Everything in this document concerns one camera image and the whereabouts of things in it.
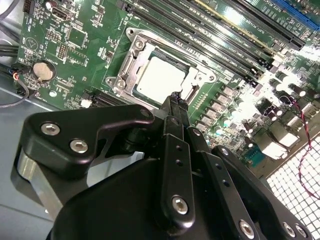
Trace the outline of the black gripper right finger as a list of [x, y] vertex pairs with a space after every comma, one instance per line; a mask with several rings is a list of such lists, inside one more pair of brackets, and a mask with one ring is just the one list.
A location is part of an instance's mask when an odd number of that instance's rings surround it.
[[214, 197], [226, 240], [311, 240], [312, 234], [226, 147], [209, 149], [204, 135], [188, 120], [188, 103], [178, 100], [192, 164]]

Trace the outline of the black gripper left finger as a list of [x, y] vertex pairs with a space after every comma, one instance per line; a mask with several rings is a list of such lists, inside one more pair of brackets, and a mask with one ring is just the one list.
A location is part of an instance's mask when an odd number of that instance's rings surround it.
[[109, 157], [143, 152], [141, 160], [158, 158], [163, 135], [185, 131], [179, 99], [168, 96], [157, 114], [138, 104], [33, 114], [22, 127], [15, 170], [55, 221], [91, 187], [88, 171], [104, 147]]

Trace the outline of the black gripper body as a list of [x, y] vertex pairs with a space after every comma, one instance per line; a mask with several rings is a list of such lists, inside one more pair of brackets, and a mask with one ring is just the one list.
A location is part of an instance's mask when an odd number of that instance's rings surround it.
[[139, 160], [81, 192], [58, 214], [53, 240], [225, 240], [222, 216], [181, 130], [157, 158]]

